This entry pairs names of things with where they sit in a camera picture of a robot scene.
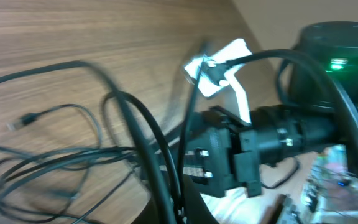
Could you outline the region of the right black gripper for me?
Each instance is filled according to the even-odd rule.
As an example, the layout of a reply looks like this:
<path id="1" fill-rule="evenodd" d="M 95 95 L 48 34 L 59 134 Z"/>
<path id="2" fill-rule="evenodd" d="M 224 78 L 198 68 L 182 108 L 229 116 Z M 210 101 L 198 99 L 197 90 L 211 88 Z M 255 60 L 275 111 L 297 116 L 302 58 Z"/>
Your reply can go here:
<path id="1" fill-rule="evenodd" d="M 244 187 L 248 197 L 262 194 L 257 135 L 252 125 L 213 106 L 195 113 L 184 158 L 185 175 L 202 194 L 217 198 Z"/>

